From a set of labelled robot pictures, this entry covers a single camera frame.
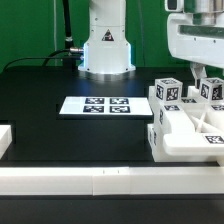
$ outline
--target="black cable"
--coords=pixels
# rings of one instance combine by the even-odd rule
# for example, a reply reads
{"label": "black cable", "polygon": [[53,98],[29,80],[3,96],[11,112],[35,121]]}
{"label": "black cable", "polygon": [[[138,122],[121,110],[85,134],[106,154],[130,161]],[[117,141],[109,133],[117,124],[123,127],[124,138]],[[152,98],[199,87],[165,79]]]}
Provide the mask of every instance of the black cable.
{"label": "black cable", "polygon": [[[13,64],[15,62],[18,62],[18,61],[25,61],[25,60],[43,60],[43,59],[45,59],[45,60],[46,59],[49,59],[49,60],[52,60],[52,59],[53,60],[58,60],[58,59],[63,60],[63,59],[67,59],[67,58],[68,57],[26,57],[26,58],[18,58],[16,60],[13,60],[13,61],[10,61],[9,63],[7,63],[5,65],[5,67],[3,68],[3,72],[5,72],[11,64]],[[72,56],[72,58],[75,59],[75,60],[80,60],[80,56]]]}
{"label": "black cable", "polygon": [[65,20],[65,48],[73,47],[72,31],[71,31],[71,22],[70,22],[70,11],[69,11],[69,1],[63,0],[64,8],[64,20]]}
{"label": "black cable", "polygon": [[142,59],[144,63],[144,67],[146,66],[145,59],[145,32],[144,32],[144,22],[143,22],[143,14],[142,14],[142,3],[141,0],[138,0],[138,11],[139,11],[139,19],[140,19],[140,27],[141,27],[141,36],[142,36]]}
{"label": "black cable", "polygon": [[50,55],[48,55],[48,57],[44,60],[42,66],[46,66],[46,64],[48,63],[48,61],[50,60],[49,58],[54,57],[55,55],[61,54],[61,53],[66,53],[66,52],[70,52],[69,49],[62,49],[62,50],[57,50],[53,53],[51,53]]}

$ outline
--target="white block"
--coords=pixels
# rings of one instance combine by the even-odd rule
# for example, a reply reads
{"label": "white block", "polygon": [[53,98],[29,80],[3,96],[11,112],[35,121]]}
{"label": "white block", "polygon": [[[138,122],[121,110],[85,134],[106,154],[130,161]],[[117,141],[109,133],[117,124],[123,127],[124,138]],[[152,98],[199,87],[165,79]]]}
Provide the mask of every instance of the white block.
{"label": "white block", "polygon": [[160,121],[164,134],[167,133],[194,133],[194,124],[178,105],[166,105],[160,110]]}
{"label": "white block", "polygon": [[200,97],[208,102],[223,100],[224,81],[219,78],[203,78],[200,82]]}
{"label": "white block", "polygon": [[174,156],[224,156],[224,136],[214,133],[167,134],[163,146]]}
{"label": "white block", "polygon": [[93,195],[130,193],[129,168],[98,168],[93,174]]}
{"label": "white block", "polygon": [[182,82],[173,78],[155,80],[155,97],[166,104],[180,102]]}
{"label": "white block", "polygon": [[12,133],[10,125],[0,125],[0,153],[5,153],[12,142]]}

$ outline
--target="white plastic fixture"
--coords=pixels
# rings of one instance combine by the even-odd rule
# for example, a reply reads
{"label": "white plastic fixture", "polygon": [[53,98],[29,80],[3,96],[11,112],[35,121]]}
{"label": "white plastic fixture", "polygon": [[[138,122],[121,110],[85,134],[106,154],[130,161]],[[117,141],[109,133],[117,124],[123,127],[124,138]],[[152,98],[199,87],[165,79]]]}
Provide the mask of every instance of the white plastic fixture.
{"label": "white plastic fixture", "polygon": [[188,88],[188,96],[167,102],[177,89],[177,80],[156,80],[149,88],[154,124],[148,125],[148,140],[156,162],[217,161],[224,165],[224,81],[201,79],[198,91]]}
{"label": "white plastic fixture", "polygon": [[84,44],[80,71],[122,74],[135,70],[125,38],[125,0],[90,0],[90,36]]}

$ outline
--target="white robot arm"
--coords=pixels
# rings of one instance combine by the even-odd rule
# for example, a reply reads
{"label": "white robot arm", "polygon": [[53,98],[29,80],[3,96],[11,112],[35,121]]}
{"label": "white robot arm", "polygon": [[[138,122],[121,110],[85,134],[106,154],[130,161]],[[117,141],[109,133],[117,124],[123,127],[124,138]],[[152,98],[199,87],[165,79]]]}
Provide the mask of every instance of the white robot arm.
{"label": "white robot arm", "polygon": [[168,46],[175,58],[191,61],[197,79],[205,65],[224,68],[224,1],[166,0]]}
{"label": "white robot arm", "polygon": [[90,37],[79,70],[101,75],[135,70],[125,38],[126,1],[90,0],[89,11]]}

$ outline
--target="black table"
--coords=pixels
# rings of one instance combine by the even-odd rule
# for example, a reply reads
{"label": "black table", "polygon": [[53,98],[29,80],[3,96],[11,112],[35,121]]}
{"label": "black table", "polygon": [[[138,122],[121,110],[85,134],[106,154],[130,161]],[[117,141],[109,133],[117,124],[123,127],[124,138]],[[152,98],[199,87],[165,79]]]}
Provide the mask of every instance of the black table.
{"label": "black table", "polygon": [[[155,78],[193,83],[189,69],[137,68],[114,82],[55,67],[13,67],[0,76],[0,123],[13,143],[1,167],[217,166],[155,163],[139,119],[63,119],[66,96],[144,97]],[[1,197],[0,223],[223,223],[223,195]]]}

